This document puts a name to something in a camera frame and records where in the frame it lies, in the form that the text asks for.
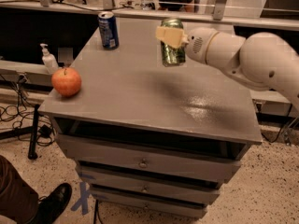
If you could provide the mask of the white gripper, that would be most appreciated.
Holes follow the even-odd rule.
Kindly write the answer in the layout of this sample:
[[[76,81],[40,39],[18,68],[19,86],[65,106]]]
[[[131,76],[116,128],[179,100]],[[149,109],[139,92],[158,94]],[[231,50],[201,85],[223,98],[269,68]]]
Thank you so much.
[[[158,26],[155,36],[166,45],[178,49],[185,46],[185,54],[192,60],[207,64],[208,47],[219,33],[213,28],[200,27],[191,30],[188,35],[181,28]]]

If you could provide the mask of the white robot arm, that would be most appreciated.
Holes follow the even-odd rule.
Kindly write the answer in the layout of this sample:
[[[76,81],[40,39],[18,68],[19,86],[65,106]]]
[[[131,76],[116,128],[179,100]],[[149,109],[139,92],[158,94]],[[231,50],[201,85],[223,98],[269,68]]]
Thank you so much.
[[[174,49],[183,48],[190,59],[220,70],[249,89],[273,89],[299,109],[299,56],[278,35],[257,33],[245,38],[213,28],[186,33],[159,26],[156,38]]]

